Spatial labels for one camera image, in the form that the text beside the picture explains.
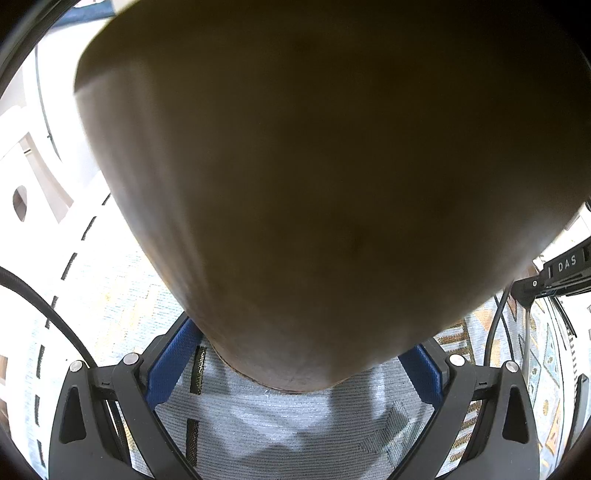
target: black mount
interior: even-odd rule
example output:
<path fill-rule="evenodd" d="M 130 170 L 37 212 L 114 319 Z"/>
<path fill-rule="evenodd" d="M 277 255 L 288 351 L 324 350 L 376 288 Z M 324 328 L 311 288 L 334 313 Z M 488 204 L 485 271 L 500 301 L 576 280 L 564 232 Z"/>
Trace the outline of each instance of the black mount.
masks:
<path fill-rule="evenodd" d="M 560 312 L 566 328 L 574 337 L 568 315 L 556 297 L 578 295 L 591 291 L 591 237 L 544 263 L 541 272 L 513 283 L 511 295 L 521 306 L 529 309 L 535 299 L 550 297 Z"/>
<path fill-rule="evenodd" d="M 154 478 L 201 480 L 145 399 L 151 368 L 186 321 L 191 322 L 182 314 L 143 354 L 132 354 L 131 358 L 127 355 L 117 365 L 91 369 L 85 364 L 70 367 L 51 432 L 49 474 L 52 478 L 149 478 L 131 468 L 117 447 L 116 431 L 106 407 L 107 400 L 116 400 Z M 433 339 L 421 347 L 439 373 L 437 385 L 443 398 L 419 439 L 388 480 L 434 479 L 456 440 L 470 402 L 475 400 L 482 400 L 483 404 L 471 440 L 460 465 L 444 477 L 537 480 L 539 456 L 534 415 L 517 364 L 476 367 L 459 355 L 446 354 Z"/>

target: brown object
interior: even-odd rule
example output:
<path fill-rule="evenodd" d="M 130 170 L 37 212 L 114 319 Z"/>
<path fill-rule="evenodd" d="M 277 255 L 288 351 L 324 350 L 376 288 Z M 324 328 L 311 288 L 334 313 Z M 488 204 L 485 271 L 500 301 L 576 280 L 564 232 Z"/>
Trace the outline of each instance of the brown object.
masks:
<path fill-rule="evenodd" d="M 284 390 L 441 331 L 591 191 L 589 71 L 529 1 L 142 0 L 75 90 L 166 285 Z"/>

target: black plastic bracket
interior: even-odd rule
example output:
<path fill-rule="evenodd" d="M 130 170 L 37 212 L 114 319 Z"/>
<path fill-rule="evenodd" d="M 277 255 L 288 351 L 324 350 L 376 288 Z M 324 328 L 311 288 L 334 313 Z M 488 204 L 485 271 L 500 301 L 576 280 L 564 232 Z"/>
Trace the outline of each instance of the black plastic bracket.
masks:
<path fill-rule="evenodd" d="M 433 414 L 409 453 L 388 480 L 434 479 L 456 440 L 471 401 L 483 400 L 479 422 L 460 465 L 448 480 L 537 480 L 540 458 L 534 413 L 517 365 L 501 368 L 447 365 L 451 380 L 441 408 Z"/>
<path fill-rule="evenodd" d="M 154 478 L 202 480 L 144 398 L 145 378 L 186 316 L 156 337 L 132 365 L 69 371 L 51 432 L 49 473 L 60 480 L 139 480 L 145 475 L 121 457 L 106 400 L 119 401 L 129 431 Z M 483 400 L 479 420 L 453 480 L 537 479 L 537 434 L 527 389 L 517 365 L 457 366 L 430 339 L 424 351 L 441 372 L 443 401 L 388 480 L 434 479 L 460 430 L 471 401 Z"/>

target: white wall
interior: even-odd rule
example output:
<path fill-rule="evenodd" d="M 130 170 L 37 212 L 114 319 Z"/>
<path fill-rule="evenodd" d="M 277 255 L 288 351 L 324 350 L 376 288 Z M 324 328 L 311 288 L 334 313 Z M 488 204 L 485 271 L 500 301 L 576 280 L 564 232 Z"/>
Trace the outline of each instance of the white wall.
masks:
<path fill-rule="evenodd" d="M 38 45 L 41 94 L 57 151 L 76 186 L 84 189 L 99 171 L 74 100 L 78 60 L 108 20 L 51 30 Z"/>

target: metal screw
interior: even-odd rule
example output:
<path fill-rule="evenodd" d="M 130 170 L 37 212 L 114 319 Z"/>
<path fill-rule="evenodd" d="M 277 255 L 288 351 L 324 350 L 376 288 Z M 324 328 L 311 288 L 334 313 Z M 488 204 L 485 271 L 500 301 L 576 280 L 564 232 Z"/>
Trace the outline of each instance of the metal screw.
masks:
<path fill-rule="evenodd" d="M 455 365 L 456 367 L 461 367 L 463 364 L 466 363 L 466 359 L 461 355 L 458 355 L 457 353 L 450 355 L 449 361 L 452 363 L 452 365 Z"/>
<path fill-rule="evenodd" d="M 82 368 L 82 362 L 80 360 L 75 360 L 70 364 L 70 372 L 77 372 L 80 368 Z"/>
<path fill-rule="evenodd" d="M 505 366 L 509 372 L 517 373 L 519 371 L 519 365 L 517 365 L 513 360 L 509 360 Z"/>
<path fill-rule="evenodd" d="M 125 365 L 133 365 L 139 360 L 139 355 L 135 352 L 128 353 L 123 357 L 123 363 Z"/>

